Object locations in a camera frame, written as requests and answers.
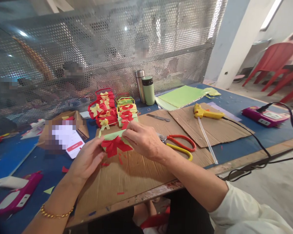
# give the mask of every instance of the workbench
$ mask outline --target workbench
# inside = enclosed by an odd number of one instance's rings
[[[191,86],[201,89],[209,87],[205,84],[193,84]],[[203,97],[202,99],[198,100],[197,103],[209,103],[212,101],[223,109],[242,119],[241,123],[255,132],[255,135],[260,139],[262,144],[267,148],[271,155],[280,156],[283,153],[293,149],[293,129],[289,120],[286,121],[281,128],[266,128],[241,115],[241,110],[250,106],[263,106],[264,102],[237,95],[226,90],[217,90],[221,93],[221,96],[217,96],[213,99]],[[156,104],[149,107],[142,105],[138,101],[136,103],[137,108],[141,114],[147,114],[149,112],[158,110],[158,106]],[[277,113],[286,112],[285,109],[276,106],[271,106],[269,110]],[[91,119],[87,120],[87,125],[90,139],[92,139],[95,137],[97,127],[93,124],[93,120]],[[28,141],[26,147],[31,149],[37,140]],[[10,149],[10,151],[19,151],[18,145],[15,145],[15,140],[3,141],[1,144],[4,145],[6,149]],[[235,168],[240,168],[256,162],[260,162],[267,157],[267,155],[263,152],[263,150],[261,150],[260,146],[252,136],[241,138],[234,142],[213,146],[213,150],[219,161],[219,165],[213,164],[206,167],[206,169],[211,170],[217,175],[231,171]],[[43,191],[56,186],[65,175],[62,173],[62,167],[65,166],[66,168],[69,168],[71,163],[72,160],[66,154],[46,155],[43,149],[36,147],[13,175],[17,177],[23,177],[27,174],[42,171],[43,178],[23,210],[14,214],[8,220],[0,217],[0,231],[3,233],[21,233],[36,215],[41,205],[49,198],[50,195],[44,193]],[[89,214],[89,216],[83,220],[78,220],[75,219],[74,216],[71,216],[67,227],[89,222],[97,217],[109,214],[113,211],[123,209],[128,206],[145,202],[146,200],[153,199],[182,187],[183,185],[179,181],[175,180],[132,198],[113,204],[106,209],[96,210],[96,212]],[[0,202],[7,194],[8,191],[0,190]]]

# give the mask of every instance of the yellow glue gun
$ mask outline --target yellow glue gun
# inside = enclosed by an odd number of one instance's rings
[[[222,117],[225,116],[224,113],[220,112],[220,113],[216,113],[216,112],[211,112],[209,110],[204,110],[202,109],[201,105],[199,104],[195,104],[194,105],[194,116],[196,118],[203,118],[204,117],[209,117],[209,118],[214,118],[214,119],[221,119]]]

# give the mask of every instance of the white sleeve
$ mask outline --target white sleeve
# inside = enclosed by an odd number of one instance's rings
[[[269,206],[260,205],[248,193],[226,183],[228,193],[210,213],[219,229],[230,230],[226,233],[293,233],[287,222]]]

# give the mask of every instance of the pink device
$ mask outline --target pink device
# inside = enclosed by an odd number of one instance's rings
[[[265,127],[280,127],[280,125],[290,118],[287,113],[279,114],[269,110],[262,113],[257,112],[258,106],[252,106],[242,111],[242,115],[249,117],[255,122],[259,122]]]
[[[23,209],[27,200],[36,189],[43,175],[39,172],[23,177],[27,179],[27,184],[20,189],[12,190],[0,203],[0,215],[12,215]]]

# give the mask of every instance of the hand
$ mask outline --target hand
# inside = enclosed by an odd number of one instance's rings
[[[86,182],[98,167],[106,153],[101,147],[104,138],[94,138],[87,142],[73,161],[68,173],[77,181]]]
[[[153,127],[145,126],[135,121],[129,122],[122,136],[135,151],[156,162],[160,162],[164,151],[170,149],[160,140]]]

